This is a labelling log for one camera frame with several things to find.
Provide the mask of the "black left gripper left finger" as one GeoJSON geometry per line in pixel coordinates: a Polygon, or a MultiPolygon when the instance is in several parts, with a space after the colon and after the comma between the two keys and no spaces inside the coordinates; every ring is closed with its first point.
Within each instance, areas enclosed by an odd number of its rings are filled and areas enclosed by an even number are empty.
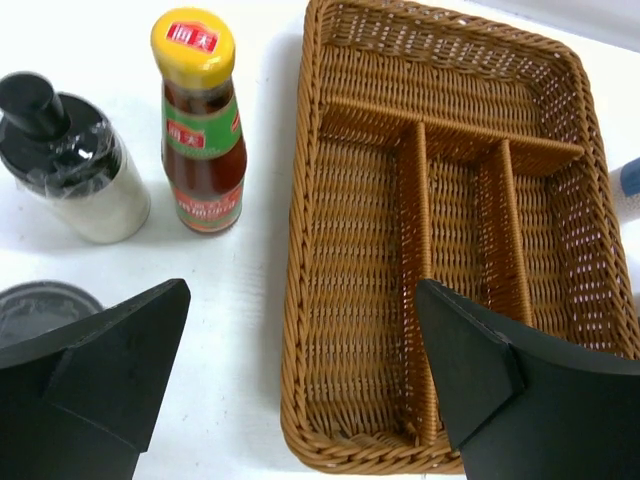
{"type": "Polygon", "coordinates": [[[1,347],[1,475],[129,479],[150,445],[191,295],[171,279],[1,347]]]}

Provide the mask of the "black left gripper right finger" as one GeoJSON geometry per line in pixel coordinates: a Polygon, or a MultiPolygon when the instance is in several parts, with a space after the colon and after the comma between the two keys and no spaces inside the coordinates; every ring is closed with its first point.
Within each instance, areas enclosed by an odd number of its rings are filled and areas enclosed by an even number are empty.
{"type": "Polygon", "coordinates": [[[639,364],[493,312],[432,280],[415,305],[470,479],[635,479],[639,364]]]}

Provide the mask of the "clear-lidded white spice jar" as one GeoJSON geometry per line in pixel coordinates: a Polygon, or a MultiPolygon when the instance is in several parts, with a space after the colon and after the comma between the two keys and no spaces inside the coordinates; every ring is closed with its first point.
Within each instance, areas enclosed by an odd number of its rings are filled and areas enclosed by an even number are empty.
{"type": "Polygon", "coordinates": [[[104,310],[90,293],[60,281],[34,281],[1,292],[1,347],[32,339],[104,310]]]}

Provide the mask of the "white blue-labelled bottle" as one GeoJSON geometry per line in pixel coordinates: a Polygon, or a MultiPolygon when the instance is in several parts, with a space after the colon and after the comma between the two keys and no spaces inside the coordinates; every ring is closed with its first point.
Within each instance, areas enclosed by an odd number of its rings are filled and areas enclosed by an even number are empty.
{"type": "Polygon", "coordinates": [[[609,172],[616,216],[621,224],[637,220],[640,210],[640,158],[609,172]]]}

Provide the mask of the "black-capped white shaker bottle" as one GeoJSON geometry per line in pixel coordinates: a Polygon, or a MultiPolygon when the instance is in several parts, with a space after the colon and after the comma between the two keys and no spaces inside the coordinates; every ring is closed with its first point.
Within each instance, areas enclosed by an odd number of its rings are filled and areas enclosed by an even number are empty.
{"type": "Polygon", "coordinates": [[[151,200],[107,116],[43,76],[1,80],[1,162],[82,238],[112,244],[146,222],[151,200]]]}

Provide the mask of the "yellow-capped sauce bottle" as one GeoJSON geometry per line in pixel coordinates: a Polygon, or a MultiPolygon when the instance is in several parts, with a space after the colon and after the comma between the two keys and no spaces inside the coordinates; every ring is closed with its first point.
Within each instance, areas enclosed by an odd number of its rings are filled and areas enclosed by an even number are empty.
{"type": "Polygon", "coordinates": [[[242,210],[247,151],[232,74],[236,45],[215,14],[180,7],[151,32],[162,78],[162,164],[188,228],[225,230],[242,210]]]}

